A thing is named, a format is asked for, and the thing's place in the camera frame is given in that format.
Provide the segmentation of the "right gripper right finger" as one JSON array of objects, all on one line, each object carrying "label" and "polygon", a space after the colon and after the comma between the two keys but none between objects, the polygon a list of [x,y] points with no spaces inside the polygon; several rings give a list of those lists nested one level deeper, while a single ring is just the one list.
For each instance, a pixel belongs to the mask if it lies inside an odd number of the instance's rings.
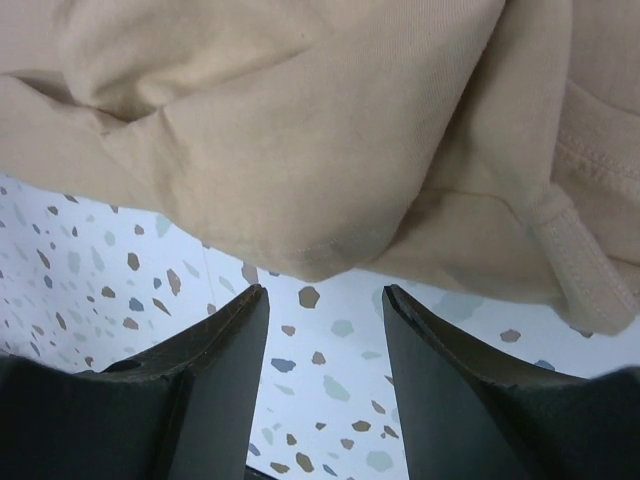
[{"label": "right gripper right finger", "polygon": [[635,479],[639,370],[592,379],[512,357],[396,285],[384,327],[413,479]]}]

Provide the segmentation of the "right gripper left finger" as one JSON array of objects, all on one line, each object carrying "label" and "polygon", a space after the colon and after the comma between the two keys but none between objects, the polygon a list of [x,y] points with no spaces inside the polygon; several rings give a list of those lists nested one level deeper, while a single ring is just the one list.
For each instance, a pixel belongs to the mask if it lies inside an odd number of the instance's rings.
[{"label": "right gripper left finger", "polygon": [[246,463],[269,325],[253,285],[100,372],[1,359],[5,479],[255,479]]}]

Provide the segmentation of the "beige t shirt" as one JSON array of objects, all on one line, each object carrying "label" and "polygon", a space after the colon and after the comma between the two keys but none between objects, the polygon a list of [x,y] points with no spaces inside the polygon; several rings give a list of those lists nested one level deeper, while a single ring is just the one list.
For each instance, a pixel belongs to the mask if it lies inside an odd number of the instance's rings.
[{"label": "beige t shirt", "polygon": [[1,168],[305,281],[639,313],[635,1],[5,1]]}]

